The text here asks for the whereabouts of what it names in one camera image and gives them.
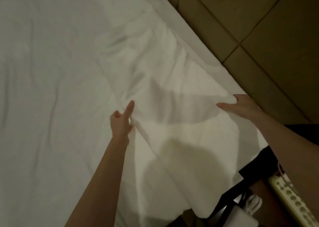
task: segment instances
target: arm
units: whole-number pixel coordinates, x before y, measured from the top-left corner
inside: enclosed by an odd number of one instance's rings
[[[115,111],[110,116],[113,137],[65,227],[114,226],[133,109],[131,101],[123,114]]]
[[[294,187],[319,219],[319,146],[262,112],[249,96],[234,96],[236,104],[218,103],[217,106],[250,120],[260,130]]]

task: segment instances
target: hand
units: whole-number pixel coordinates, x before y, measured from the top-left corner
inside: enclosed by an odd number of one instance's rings
[[[131,100],[123,114],[116,110],[110,116],[113,139],[123,141],[126,145],[130,142],[128,134],[133,128],[133,126],[129,124],[129,117],[133,112],[134,105],[134,101]]]
[[[246,94],[234,94],[237,99],[236,104],[217,103],[217,107],[222,110],[237,114],[248,120],[262,113],[256,102]]]

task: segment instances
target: bed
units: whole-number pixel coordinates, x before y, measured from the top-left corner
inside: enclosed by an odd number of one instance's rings
[[[0,225],[62,226],[134,99],[116,226],[208,217],[267,143],[167,0],[0,0]]]

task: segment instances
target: forearm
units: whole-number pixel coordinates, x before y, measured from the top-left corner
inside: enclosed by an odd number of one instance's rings
[[[126,143],[112,138],[66,227],[114,226]]]
[[[275,153],[313,215],[319,219],[319,146],[261,113],[250,119]]]

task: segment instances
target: white power strip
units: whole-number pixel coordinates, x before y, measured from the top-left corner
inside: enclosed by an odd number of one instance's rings
[[[286,174],[283,174],[283,176],[286,182],[289,181]],[[304,227],[319,227],[318,221],[307,208],[304,201],[290,189],[281,176],[270,177],[269,184],[299,225]]]

